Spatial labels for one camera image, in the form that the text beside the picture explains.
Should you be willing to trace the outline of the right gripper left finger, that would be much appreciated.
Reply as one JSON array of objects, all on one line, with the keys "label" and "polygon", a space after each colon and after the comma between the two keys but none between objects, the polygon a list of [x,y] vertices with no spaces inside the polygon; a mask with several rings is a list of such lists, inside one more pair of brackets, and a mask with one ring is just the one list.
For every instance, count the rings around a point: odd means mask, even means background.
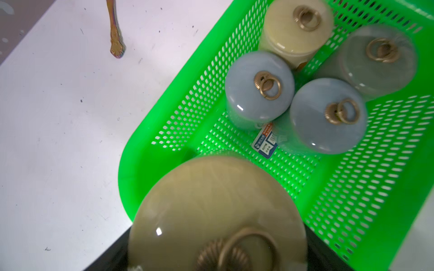
[{"label": "right gripper left finger", "polygon": [[127,271],[128,242],[131,228],[127,229],[98,259],[85,271]]}]

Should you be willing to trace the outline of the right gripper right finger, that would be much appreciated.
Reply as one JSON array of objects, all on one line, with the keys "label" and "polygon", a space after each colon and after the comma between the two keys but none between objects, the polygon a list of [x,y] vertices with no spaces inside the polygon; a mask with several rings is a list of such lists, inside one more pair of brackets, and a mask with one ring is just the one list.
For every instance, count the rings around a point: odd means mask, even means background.
[{"label": "right gripper right finger", "polygon": [[337,253],[304,225],[308,245],[308,271],[354,271]]}]

